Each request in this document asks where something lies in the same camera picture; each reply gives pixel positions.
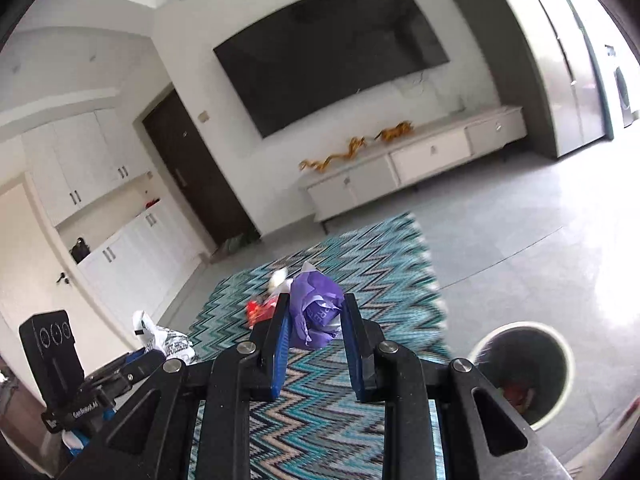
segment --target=drawer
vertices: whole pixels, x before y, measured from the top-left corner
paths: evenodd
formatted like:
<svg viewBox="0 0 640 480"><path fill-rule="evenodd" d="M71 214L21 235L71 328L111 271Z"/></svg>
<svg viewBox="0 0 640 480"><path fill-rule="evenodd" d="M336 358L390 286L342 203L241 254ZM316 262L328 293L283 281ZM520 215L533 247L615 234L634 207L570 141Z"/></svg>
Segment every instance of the drawer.
<svg viewBox="0 0 640 480"><path fill-rule="evenodd" d="M398 177L387 155L349 171L349 187L358 204L364 204L398 189Z"/></svg>
<svg viewBox="0 0 640 480"><path fill-rule="evenodd" d="M513 142L527 135L519 110L483 123L467 126L466 133L469 136L474 155L494 152L508 142Z"/></svg>
<svg viewBox="0 0 640 480"><path fill-rule="evenodd" d="M400 182L415 182L471 156L464 129L430 137L391 153Z"/></svg>
<svg viewBox="0 0 640 480"><path fill-rule="evenodd" d="M316 220L324 220L356 207L347 173L336 175L307 189L316 208Z"/></svg>

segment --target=crumpled purple plastic bag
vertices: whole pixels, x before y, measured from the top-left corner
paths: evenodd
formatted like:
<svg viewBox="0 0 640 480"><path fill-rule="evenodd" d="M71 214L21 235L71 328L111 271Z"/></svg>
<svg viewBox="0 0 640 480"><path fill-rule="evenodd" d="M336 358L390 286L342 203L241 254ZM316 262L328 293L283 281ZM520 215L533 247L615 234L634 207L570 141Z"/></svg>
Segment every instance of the crumpled purple plastic bag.
<svg viewBox="0 0 640 480"><path fill-rule="evenodd" d="M331 323L342 309L344 294L331 278L305 262L291 283L289 312L293 330L289 346L305 350L324 348L340 332Z"/></svg>

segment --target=gray tile floor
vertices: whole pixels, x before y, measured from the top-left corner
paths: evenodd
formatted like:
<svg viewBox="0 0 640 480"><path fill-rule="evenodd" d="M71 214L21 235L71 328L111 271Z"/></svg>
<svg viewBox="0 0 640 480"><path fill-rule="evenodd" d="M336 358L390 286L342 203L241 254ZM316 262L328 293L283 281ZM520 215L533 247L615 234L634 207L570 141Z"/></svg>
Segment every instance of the gray tile floor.
<svg viewBox="0 0 640 480"><path fill-rule="evenodd" d="M572 346L577 373L561 413L539 431L565 462L640 391L640 127L551 162L494 154L328 222L332 234L412 211L449 308L452 354L518 320ZM216 283L324 237L300 222L201 270L167 324L188 332Z"/></svg>

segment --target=television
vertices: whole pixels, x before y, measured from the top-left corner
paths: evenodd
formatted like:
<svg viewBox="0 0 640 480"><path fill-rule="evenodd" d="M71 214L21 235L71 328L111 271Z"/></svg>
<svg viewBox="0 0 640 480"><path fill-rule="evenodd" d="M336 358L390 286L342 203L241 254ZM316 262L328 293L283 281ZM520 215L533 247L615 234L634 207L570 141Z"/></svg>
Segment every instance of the television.
<svg viewBox="0 0 640 480"><path fill-rule="evenodd" d="M258 131L449 61L414 0L300 0L214 48Z"/></svg>

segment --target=teal carpet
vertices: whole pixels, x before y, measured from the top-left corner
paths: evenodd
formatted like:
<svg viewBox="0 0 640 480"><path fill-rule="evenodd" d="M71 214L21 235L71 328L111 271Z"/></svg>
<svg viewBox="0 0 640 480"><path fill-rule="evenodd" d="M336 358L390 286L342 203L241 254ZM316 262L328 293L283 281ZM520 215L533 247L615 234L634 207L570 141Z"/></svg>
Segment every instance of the teal carpet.
<svg viewBox="0 0 640 480"><path fill-rule="evenodd" d="M274 270L289 267L292 275L305 261L334 279L344 292L353 292L362 317L378 322L387 339L421 358L449 360L442 334L446 308L428 247L409 213L327 238L220 282L191 327L190 339L199 357L215 357L247 339L246 302L266 290ZM356 402L340 340L313 352L291 349L280 398L271 404L252 403L250 424L252 479L373 480L382 476L384 408ZM199 427L198 422L190 478ZM443 478L437 430L434 436L438 476Z"/></svg>

